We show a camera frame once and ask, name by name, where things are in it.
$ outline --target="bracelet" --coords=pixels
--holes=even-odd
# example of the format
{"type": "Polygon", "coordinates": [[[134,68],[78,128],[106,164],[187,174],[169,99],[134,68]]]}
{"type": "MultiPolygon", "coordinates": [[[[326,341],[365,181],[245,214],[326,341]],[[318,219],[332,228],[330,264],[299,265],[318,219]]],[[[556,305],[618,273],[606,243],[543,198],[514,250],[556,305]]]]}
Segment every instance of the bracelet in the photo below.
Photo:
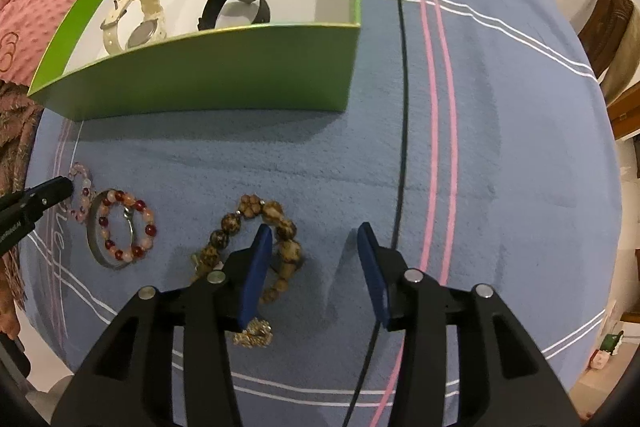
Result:
{"type": "Polygon", "coordinates": [[[104,247],[114,256],[117,261],[131,263],[134,259],[142,259],[148,250],[154,247],[154,237],[158,233],[154,223],[154,213],[147,208],[143,200],[137,200],[133,194],[124,193],[122,190],[109,190],[106,197],[100,202],[98,207],[98,225],[100,225],[100,235],[104,239],[104,247]],[[121,203],[125,206],[125,210],[137,210],[142,214],[145,226],[145,237],[140,240],[138,245],[131,245],[124,251],[116,246],[111,240],[111,232],[109,230],[109,212],[111,206],[121,203]]]}
{"type": "Polygon", "coordinates": [[[78,208],[78,210],[72,208],[69,213],[76,219],[78,223],[84,223],[86,216],[89,214],[91,201],[95,198],[95,188],[94,182],[91,179],[91,173],[89,172],[89,169],[87,169],[81,163],[76,162],[71,165],[69,178],[73,180],[78,174],[82,176],[80,207],[78,208]]]}
{"type": "MultiPolygon", "coordinates": [[[[284,215],[282,205],[277,201],[261,200],[255,194],[244,194],[240,198],[235,212],[225,214],[220,221],[220,229],[214,230],[209,237],[209,244],[202,248],[198,254],[191,255],[195,265],[193,280],[206,277],[209,272],[217,269],[220,263],[220,253],[229,244],[229,238],[240,232],[241,217],[254,219],[262,215],[262,220],[276,228],[276,244],[278,247],[280,266],[276,269],[278,279],[270,287],[262,292],[260,303],[272,303],[281,293],[286,292],[289,280],[302,265],[302,247],[294,240],[297,227],[292,220],[284,215]]],[[[269,323],[263,319],[252,319],[242,333],[234,333],[234,344],[244,347],[262,346],[271,344],[273,333],[269,323]]]]}

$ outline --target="cream watch strap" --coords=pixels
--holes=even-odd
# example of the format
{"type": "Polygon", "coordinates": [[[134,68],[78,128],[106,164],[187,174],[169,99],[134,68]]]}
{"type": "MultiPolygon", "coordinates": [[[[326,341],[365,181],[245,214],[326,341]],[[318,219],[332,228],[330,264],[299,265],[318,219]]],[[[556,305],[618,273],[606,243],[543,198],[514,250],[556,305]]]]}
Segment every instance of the cream watch strap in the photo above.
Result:
{"type": "MultiPolygon", "coordinates": [[[[104,49],[110,55],[117,55],[123,52],[120,41],[118,40],[118,22],[126,13],[127,8],[135,0],[116,0],[115,7],[108,13],[104,21],[100,25],[102,29],[102,42],[104,49]]],[[[166,38],[166,25],[164,22],[164,10],[160,4],[160,0],[139,0],[143,14],[143,22],[148,20],[158,20],[156,31],[148,40],[155,42],[166,38]]]]}

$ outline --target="black watch strap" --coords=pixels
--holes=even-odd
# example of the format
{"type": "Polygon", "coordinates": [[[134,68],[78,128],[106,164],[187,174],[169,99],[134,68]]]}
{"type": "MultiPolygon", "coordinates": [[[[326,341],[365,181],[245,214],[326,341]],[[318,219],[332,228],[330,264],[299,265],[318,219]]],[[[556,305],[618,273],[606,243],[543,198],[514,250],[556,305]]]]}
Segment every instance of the black watch strap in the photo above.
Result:
{"type": "MultiPolygon", "coordinates": [[[[216,27],[216,22],[222,12],[222,7],[227,0],[207,0],[202,11],[202,16],[198,19],[198,30],[212,30],[216,27]]],[[[258,12],[252,24],[267,23],[271,21],[271,11],[266,0],[258,0],[258,12]]]]}

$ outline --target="black stripe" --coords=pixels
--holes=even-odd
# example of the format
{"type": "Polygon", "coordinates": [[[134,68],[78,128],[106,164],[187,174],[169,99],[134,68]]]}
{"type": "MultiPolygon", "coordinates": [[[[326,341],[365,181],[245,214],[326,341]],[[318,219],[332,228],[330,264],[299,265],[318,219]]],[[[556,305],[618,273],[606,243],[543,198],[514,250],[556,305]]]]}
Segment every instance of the black stripe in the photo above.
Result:
{"type": "MultiPolygon", "coordinates": [[[[402,11],[402,0],[398,0],[398,20],[400,23],[400,46],[402,52],[402,142],[400,145],[400,175],[398,180],[398,199],[396,200],[396,217],[394,219],[394,229],[391,235],[390,248],[393,250],[398,249],[398,238],[400,235],[400,222],[402,220],[402,205],[404,203],[404,184],[406,182],[406,155],[407,155],[407,143],[409,133],[409,67],[406,52],[406,31],[404,28],[404,12],[402,11]]],[[[371,332],[371,339],[369,341],[369,347],[362,363],[362,369],[356,388],[353,391],[347,414],[344,416],[342,427],[347,427],[353,410],[356,407],[358,398],[360,397],[360,391],[364,385],[364,380],[369,372],[369,365],[373,357],[373,351],[376,348],[378,341],[378,334],[380,333],[380,322],[376,321],[371,332]]]]}

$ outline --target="red and orange beaded bracelet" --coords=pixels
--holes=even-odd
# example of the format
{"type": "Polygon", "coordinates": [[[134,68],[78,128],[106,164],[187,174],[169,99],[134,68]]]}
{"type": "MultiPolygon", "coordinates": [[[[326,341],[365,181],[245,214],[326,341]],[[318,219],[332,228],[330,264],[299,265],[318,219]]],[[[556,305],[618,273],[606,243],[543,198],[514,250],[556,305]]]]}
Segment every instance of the red and orange beaded bracelet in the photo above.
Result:
{"type": "Polygon", "coordinates": [[[100,235],[104,239],[104,247],[114,256],[117,261],[131,263],[134,259],[141,259],[145,253],[154,247],[154,237],[158,230],[154,223],[154,213],[147,208],[143,200],[137,200],[133,194],[124,193],[122,190],[109,190],[107,196],[101,201],[98,208],[98,225],[100,225],[100,235]],[[109,230],[109,212],[111,205],[121,203],[128,208],[139,211],[142,219],[145,221],[145,237],[140,240],[138,245],[131,245],[124,251],[116,246],[111,240],[111,232],[109,230]]]}

